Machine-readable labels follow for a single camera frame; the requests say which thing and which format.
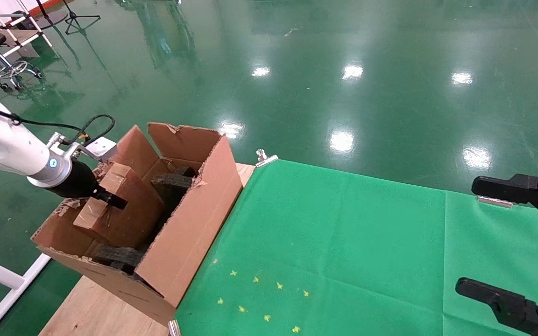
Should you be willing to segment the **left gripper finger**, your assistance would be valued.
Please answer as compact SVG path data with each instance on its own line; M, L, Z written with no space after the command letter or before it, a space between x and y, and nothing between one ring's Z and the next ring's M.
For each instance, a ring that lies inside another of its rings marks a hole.
M127 205L126 200L107 191L106 189L95 189L93 191L93 198L106 202L109 204L109 206L113 206L114 208L118 208L120 210L124 210Z

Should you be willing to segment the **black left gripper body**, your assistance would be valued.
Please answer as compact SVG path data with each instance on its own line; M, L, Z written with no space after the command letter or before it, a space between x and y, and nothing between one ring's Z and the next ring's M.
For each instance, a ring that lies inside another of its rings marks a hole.
M56 186L56 194L64 198L90 197L99 189L99 182L87 164L71 161L69 175Z

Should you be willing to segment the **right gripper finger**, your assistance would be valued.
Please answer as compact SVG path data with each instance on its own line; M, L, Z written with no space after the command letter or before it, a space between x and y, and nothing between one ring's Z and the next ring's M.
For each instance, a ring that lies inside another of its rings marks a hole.
M508 180L478 176L472 183L472 193L512 203L529 203L538 209L536 176L516 174Z
M525 296L467 277L459 278L455 291L487 304L498 323L530 336L538 336L538 304Z

